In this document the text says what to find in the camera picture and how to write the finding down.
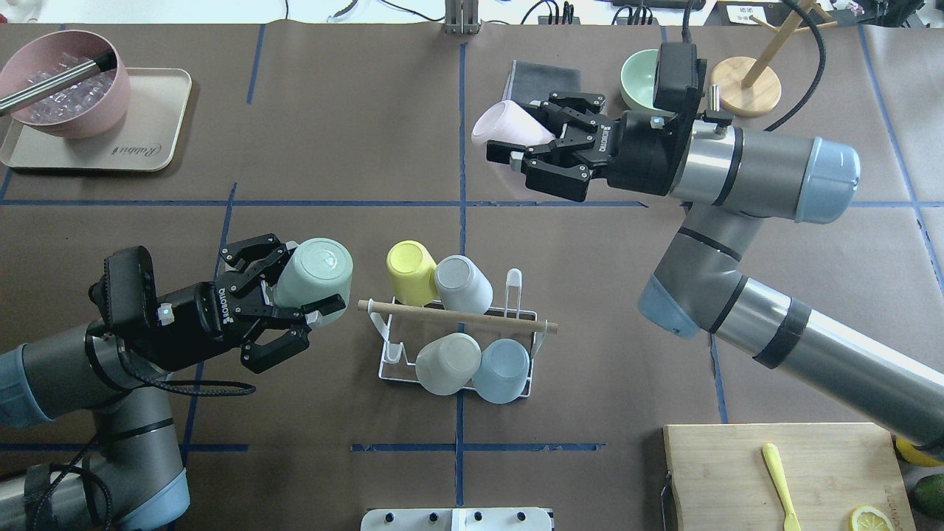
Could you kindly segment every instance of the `gray cloth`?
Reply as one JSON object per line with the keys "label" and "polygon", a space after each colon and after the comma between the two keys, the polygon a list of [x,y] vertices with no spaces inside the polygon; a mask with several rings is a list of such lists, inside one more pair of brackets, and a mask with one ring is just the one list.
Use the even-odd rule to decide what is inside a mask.
{"label": "gray cloth", "polygon": [[523,60],[512,61],[512,72],[508,75],[503,99],[511,99],[518,105],[532,101],[544,101],[552,92],[579,92],[581,71],[573,68],[548,66]]}

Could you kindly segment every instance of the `wooden cutting board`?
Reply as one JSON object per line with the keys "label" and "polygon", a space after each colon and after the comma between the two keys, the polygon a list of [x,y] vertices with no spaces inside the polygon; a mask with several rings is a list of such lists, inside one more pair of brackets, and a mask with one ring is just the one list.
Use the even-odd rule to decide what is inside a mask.
{"label": "wooden cutting board", "polygon": [[680,531],[783,529],[784,510],[761,456],[780,449],[803,531],[849,531],[860,505],[914,531],[891,435],[872,423],[668,425],[666,460]]}

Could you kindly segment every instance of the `white cup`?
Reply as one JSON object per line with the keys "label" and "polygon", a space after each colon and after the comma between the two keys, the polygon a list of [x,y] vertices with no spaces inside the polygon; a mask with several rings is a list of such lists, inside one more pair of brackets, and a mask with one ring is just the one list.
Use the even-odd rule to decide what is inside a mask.
{"label": "white cup", "polygon": [[451,395],[468,383],[480,363],[479,343],[457,332],[436,339],[416,355],[416,379],[434,395]]}
{"label": "white cup", "polygon": [[509,403],[528,382],[531,359],[521,343],[502,338],[485,348],[479,370],[472,376],[475,390],[490,403]]}
{"label": "white cup", "polygon": [[492,305],[492,285],[485,275],[461,254],[446,257],[433,273],[439,300],[453,312],[484,314]]}
{"label": "white cup", "polygon": [[313,238],[295,249],[278,277],[273,294],[276,306],[299,308],[335,294],[345,309],[324,316],[321,326],[337,320],[347,309],[354,262],[345,246],[328,238]]}
{"label": "white cup", "polygon": [[[488,109],[472,128],[472,145],[485,150],[489,140],[521,146],[538,146],[554,140],[554,135],[527,111],[510,99],[499,101]],[[505,163],[489,163],[512,195],[519,200],[538,197],[525,186],[525,174],[514,171]]]}

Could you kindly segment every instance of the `yellow cup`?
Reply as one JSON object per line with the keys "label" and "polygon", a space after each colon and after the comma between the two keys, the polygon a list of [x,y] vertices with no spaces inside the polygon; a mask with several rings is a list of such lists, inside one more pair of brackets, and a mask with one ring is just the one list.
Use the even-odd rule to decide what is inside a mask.
{"label": "yellow cup", "polygon": [[400,302],[410,306],[426,306],[436,298],[433,273],[436,261],[423,244],[406,240],[394,245],[387,253],[390,285]]}

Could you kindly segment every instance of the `pink cup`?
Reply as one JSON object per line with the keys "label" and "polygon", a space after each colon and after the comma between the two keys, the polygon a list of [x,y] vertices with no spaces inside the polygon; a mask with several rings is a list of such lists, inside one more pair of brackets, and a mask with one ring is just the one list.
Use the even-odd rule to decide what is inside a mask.
{"label": "pink cup", "polygon": [[[27,86],[26,78],[46,70],[52,70],[59,64],[62,52],[76,57],[95,58],[114,46],[101,35],[90,31],[67,29],[43,35],[28,43],[0,70],[0,95],[13,94]],[[83,113],[72,118],[50,124],[36,124],[30,121],[29,108],[20,109],[10,114],[14,120],[30,126],[37,131],[63,138],[85,138],[94,136],[117,124],[127,111],[131,98],[131,84],[127,70],[118,51],[115,50],[118,66],[115,80],[102,96],[102,99]]]}

